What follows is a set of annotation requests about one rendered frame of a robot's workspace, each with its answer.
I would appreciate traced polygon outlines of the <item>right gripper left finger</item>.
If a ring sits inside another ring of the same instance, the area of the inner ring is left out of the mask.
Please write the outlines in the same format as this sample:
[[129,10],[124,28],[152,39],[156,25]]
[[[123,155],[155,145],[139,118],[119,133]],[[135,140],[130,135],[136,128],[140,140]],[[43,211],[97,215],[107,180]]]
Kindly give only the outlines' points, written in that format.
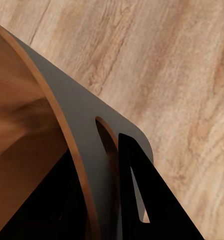
[[0,240],[85,240],[87,208],[68,149],[0,231]]

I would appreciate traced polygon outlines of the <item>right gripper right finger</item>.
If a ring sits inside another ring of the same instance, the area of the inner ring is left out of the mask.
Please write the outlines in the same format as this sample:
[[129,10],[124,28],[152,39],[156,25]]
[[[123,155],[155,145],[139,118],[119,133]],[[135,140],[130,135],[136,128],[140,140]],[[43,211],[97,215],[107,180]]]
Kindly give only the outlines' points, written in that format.
[[[123,240],[205,240],[138,142],[118,136]],[[141,222],[131,167],[150,223]]]

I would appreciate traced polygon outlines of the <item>trash can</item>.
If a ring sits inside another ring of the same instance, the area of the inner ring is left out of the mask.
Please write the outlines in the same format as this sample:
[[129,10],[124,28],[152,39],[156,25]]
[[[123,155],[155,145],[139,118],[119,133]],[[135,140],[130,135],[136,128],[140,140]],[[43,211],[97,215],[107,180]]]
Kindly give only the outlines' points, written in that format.
[[69,149],[87,208],[85,240],[123,240],[119,133],[154,165],[139,127],[0,25],[0,231]]

